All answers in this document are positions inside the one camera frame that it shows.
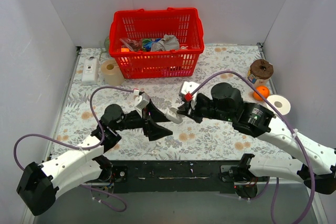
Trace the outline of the white earbud charging case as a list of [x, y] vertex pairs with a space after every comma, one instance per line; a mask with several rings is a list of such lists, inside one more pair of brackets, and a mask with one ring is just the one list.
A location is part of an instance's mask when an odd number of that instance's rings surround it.
[[177, 113], [178, 109], [175, 107], [170, 107], [166, 113], [165, 117], [175, 123], [175, 124], [181, 124], [183, 122], [183, 116]]

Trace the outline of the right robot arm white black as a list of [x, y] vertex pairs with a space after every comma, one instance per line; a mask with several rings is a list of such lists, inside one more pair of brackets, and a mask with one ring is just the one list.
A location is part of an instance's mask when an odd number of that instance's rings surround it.
[[179, 95], [183, 105], [178, 114], [196, 123], [204, 118], [230, 122], [234, 130], [268, 142], [291, 155], [277, 161], [244, 154], [239, 163], [222, 172], [225, 180], [242, 182], [257, 177], [279, 177], [303, 183], [316, 192], [330, 195], [335, 192], [335, 150], [319, 144], [301, 133], [292, 134], [273, 111], [243, 101], [238, 89], [228, 83], [212, 87], [211, 97], [192, 94], [195, 82], [184, 82]]

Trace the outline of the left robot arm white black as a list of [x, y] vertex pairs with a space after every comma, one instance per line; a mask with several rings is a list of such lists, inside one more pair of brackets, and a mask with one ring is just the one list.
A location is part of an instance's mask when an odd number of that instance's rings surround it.
[[152, 102], [129, 113], [124, 113], [117, 104], [109, 105], [100, 125], [76, 149], [42, 164], [27, 165], [16, 191], [31, 213], [39, 216], [67, 191], [91, 180], [111, 179], [113, 165], [104, 154], [121, 140], [120, 131], [142, 129], [150, 141], [156, 141], [173, 134], [160, 126], [167, 121]]

